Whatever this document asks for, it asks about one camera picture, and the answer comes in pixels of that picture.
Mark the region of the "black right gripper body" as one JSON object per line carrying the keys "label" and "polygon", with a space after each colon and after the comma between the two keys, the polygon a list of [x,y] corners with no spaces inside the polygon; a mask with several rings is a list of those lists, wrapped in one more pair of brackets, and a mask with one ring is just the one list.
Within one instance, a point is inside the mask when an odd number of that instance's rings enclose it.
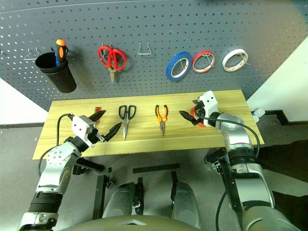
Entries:
{"label": "black right gripper body", "polygon": [[206,117],[205,103],[199,100],[193,100],[193,103],[195,104],[193,116],[195,119],[200,119],[200,123],[197,126],[206,126],[206,124],[204,124],[204,122],[206,122],[206,120],[204,120],[204,117]]}

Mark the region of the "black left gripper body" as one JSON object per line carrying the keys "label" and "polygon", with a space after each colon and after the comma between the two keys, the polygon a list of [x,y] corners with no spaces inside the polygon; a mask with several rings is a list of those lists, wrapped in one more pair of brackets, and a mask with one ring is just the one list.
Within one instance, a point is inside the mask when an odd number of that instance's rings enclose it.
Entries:
{"label": "black left gripper body", "polygon": [[91,141],[91,143],[97,143],[99,141],[105,142],[105,138],[104,138],[104,136],[102,136],[98,133],[98,130],[96,128],[94,128],[92,130],[92,133],[90,134],[90,141]]}

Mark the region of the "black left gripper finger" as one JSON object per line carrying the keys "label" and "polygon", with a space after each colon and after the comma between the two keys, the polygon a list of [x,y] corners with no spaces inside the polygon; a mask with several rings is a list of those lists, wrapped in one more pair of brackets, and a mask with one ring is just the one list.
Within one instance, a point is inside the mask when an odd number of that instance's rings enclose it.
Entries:
{"label": "black left gripper finger", "polygon": [[94,114],[92,114],[91,116],[89,116],[89,119],[92,121],[92,122],[96,122],[98,121],[104,114],[105,114],[105,110],[100,110]]}
{"label": "black left gripper finger", "polygon": [[118,132],[119,129],[121,128],[121,125],[122,125],[121,122],[118,123],[118,124],[116,124],[116,125],[114,125],[114,126],[109,130],[109,132],[104,136],[104,140],[105,140],[106,142],[108,142],[109,140],[111,140],[111,138],[114,137],[114,136],[117,134],[117,132]]}

